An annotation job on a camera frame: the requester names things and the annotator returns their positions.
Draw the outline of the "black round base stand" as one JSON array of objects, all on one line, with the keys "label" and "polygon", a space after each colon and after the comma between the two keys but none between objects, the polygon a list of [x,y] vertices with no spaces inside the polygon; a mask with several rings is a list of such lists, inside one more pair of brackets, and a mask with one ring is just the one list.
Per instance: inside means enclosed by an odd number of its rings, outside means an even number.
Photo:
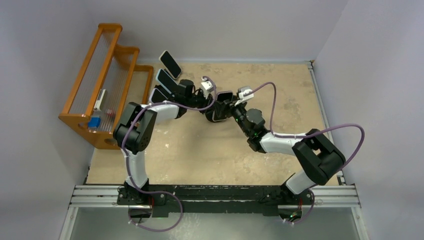
[{"label": "black round base stand", "polygon": [[206,119],[211,123],[217,123],[217,122],[220,121],[219,119],[218,120],[216,119],[216,112],[214,110],[208,111],[204,115],[205,115]]}]

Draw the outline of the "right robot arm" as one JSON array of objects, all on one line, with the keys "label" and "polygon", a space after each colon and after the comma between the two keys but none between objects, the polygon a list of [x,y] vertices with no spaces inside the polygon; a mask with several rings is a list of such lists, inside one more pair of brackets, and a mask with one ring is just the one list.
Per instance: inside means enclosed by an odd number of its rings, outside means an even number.
[{"label": "right robot arm", "polygon": [[277,136],[265,126],[259,109],[246,109],[245,103],[225,100],[216,106],[214,116],[233,118],[247,138],[249,147],[259,153],[280,153],[295,156],[302,167],[281,186],[280,196],[288,204],[300,198],[303,191],[315,185],[325,185],[346,163],[342,152],[318,129],[303,135]]}]

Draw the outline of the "white smartphone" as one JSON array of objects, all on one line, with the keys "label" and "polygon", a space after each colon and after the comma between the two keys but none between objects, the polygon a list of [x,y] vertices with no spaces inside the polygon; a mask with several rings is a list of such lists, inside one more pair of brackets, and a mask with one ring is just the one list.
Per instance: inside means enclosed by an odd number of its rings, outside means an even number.
[{"label": "white smartphone", "polygon": [[158,88],[154,88],[149,96],[148,102],[151,104],[162,103],[168,100],[168,94],[163,93]]},{"label": "white smartphone", "polygon": [[182,68],[172,57],[168,50],[165,50],[160,56],[159,61],[166,68],[171,77],[176,80],[182,73]]}]

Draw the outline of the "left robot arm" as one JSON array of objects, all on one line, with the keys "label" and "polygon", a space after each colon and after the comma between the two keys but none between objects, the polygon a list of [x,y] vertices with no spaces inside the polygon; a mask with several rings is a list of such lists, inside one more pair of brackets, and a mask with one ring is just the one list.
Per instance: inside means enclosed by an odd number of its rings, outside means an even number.
[{"label": "left robot arm", "polygon": [[124,109],[113,131],[113,138],[123,153],[127,177],[125,183],[131,187],[129,197],[138,205],[146,203],[149,189],[146,172],[145,150],[151,142],[156,124],[182,117],[188,110],[204,113],[217,99],[216,84],[203,76],[199,89],[191,80],[183,79],[176,89],[167,92],[157,85],[147,104],[130,102]]}]

